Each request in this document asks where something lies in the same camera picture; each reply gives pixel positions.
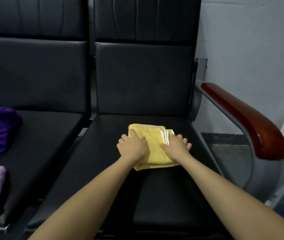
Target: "gray metal frame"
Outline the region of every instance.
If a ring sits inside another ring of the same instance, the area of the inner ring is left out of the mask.
[[[207,59],[198,59],[198,63],[200,69],[206,69]],[[196,75],[192,107],[194,106],[194,109],[199,110],[202,93],[244,133],[251,148],[252,169],[250,177],[243,189],[261,202],[265,202],[276,188],[281,174],[281,162],[256,157],[251,137],[245,127],[201,88],[201,84],[204,82],[205,72],[200,72],[202,74],[201,76]]]

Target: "red-brown armrest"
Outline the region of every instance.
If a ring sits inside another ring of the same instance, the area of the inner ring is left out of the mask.
[[[246,129],[258,158],[284,158],[284,137],[272,121],[214,83],[204,82],[200,88]]]

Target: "backrest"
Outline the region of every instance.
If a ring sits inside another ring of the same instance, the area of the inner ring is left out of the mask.
[[[0,107],[90,113],[87,0],[0,0]]]
[[[99,114],[186,117],[201,0],[94,0]]]

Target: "hand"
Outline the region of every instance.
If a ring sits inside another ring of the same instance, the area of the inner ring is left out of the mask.
[[[160,146],[170,159],[179,161],[190,154],[189,150],[191,149],[192,144],[188,143],[187,139],[183,138],[182,135],[171,135],[169,141],[169,145],[160,144]]]
[[[131,137],[123,134],[116,147],[121,156],[132,161],[135,166],[146,155],[148,144],[145,137],[140,139],[134,129],[130,130],[130,134]]]

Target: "seat cushion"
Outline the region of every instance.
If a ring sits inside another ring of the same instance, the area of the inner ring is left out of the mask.
[[[193,144],[191,154],[216,172],[192,124],[184,118],[97,115],[28,224],[40,226],[68,198],[114,163],[118,139],[133,123],[164,125]],[[224,227],[189,174],[181,167],[131,170],[102,226],[104,232],[188,231],[202,235]]]
[[[4,202],[0,225],[9,223],[26,204],[32,186],[76,138],[83,117],[77,113],[21,110],[17,113],[23,123],[11,148],[0,154],[0,166],[8,171],[1,196]]]

